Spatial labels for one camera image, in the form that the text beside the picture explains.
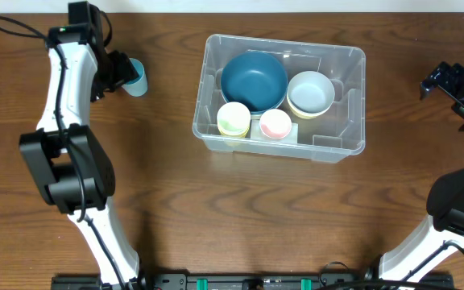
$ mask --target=pink cup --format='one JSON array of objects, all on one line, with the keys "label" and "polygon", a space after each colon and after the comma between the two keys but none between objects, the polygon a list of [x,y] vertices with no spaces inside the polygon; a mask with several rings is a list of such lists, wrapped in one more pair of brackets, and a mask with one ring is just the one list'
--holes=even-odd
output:
[{"label": "pink cup", "polygon": [[291,132],[291,118],[279,109],[267,110],[259,120],[261,131],[272,139],[282,139]]}]

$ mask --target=robotic arm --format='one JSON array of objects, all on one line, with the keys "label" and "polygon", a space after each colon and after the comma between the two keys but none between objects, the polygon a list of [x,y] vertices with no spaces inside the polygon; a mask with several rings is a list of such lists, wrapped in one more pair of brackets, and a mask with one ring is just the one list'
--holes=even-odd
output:
[{"label": "robotic arm", "polygon": [[[104,45],[111,35],[103,39],[100,14],[87,2],[69,3],[69,25],[49,31],[48,38],[60,50],[67,68],[60,81],[60,55],[49,48],[52,72],[46,108],[37,131],[21,135],[19,148],[43,199],[66,213],[84,235],[100,267],[102,284],[115,285],[137,279],[139,256],[126,240],[115,214],[114,170],[89,129],[89,105],[103,97],[104,91],[113,92],[134,80],[138,73],[124,53],[106,53]],[[60,121],[66,130],[59,128],[56,121],[59,90]],[[67,143],[61,134],[67,135]],[[54,164],[52,160],[66,149],[72,152],[71,163]],[[77,222],[82,211],[77,174],[83,180],[87,203],[85,220],[81,222]]]},{"label": "robotic arm", "polygon": [[[464,119],[464,68],[441,63],[420,85],[420,98],[440,87],[455,100],[452,109]],[[441,261],[453,254],[452,246],[464,248],[464,169],[436,181],[427,200],[428,216],[393,251],[379,262],[378,277],[383,280],[418,282]]]},{"label": "robotic arm", "polygon": [[[52,73],[46,108],[37,131],[21,135],[19,149],[44,201],[67,214],[84,235],[101,275],[96,280],[54,278],[52,290],[115,287],[150,290],[150,281],[139,278],[139,257],[126,240],[115,214],[112,163],[89,129],[90,102],[134,80],[138,73],[124,53],[106,52],[111,33],[103,39],[102,12],[97,7],[76,2],[69,3],[68,8],[69,25],[53,27],[48,34]],[[456,101],[453,110],[464,118],[464,68],[459,64],[453,67],[440,64],[422,82],[422,98],[435,87],[442,88]],[[53,160],[65,152],[69,152],[71,162],[55,164]],[[366,279],[417,282],[455,252],[450,245],[464,248],[464,169],[436,181],[429,194],[427,211],[429,215],[423,222],[396,249],[384,254]],[[83,213],[85,219],[77,222]],[[208,287],[312,290],[313,282],[325,287],[327,279],[352,282],[356,276],[331,274],[319,275],[318,281],[315,278],[171,274],[158,275],[152,283],[163,290],[207,290]]]}]

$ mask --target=wood grain surface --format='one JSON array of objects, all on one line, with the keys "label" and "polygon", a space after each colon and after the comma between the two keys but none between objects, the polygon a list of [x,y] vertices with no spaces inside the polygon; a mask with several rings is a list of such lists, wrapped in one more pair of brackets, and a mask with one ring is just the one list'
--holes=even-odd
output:
[{"label": "wood grain surface", "polygon": [[[65,14],[13,14],[42,32]],[[449,98],[419,101],[442,60],[464,65],[464,14],[110,14],[111,48],[141,60],[146,97],[109,93],[91,126],[113,162],[118,216],[143,261],[207,272],[361,269],[426,215],[430,186],[464,167]],[[214,33],[360,47],[367,147],[339,164],[209,151],[191,126],[205,40]],[[49,289],[96,273],[77,228],[47,206],[19,154],[43,112],[44,44],[0,32],[0,289]],[[464,288],[459,253],[438,270]]]}]

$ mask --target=plastic storage container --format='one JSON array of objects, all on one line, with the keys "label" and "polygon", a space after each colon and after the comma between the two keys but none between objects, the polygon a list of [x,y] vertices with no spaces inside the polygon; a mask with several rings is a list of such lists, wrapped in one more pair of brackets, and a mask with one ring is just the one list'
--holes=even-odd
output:
[{"label": "plastic storage container", "polygon": [[[222,70],[232,58],[249,51],[272,54],[285,67],[289,81],[304,71],[318,71],[332,81],[336,96],[323,115],[309,120],[298,118],[289,109],[287,98],[280,106],[298,124],[297,144],[250,139],[250,131],[244,139],[220,135],[216,116],[225,104],[220,88]],[[361,153],[366,144],[365,72],[366,57],[359,48],[211,35],[205,44],[193,133],[212,151],[242,151],[337,163]]]}]

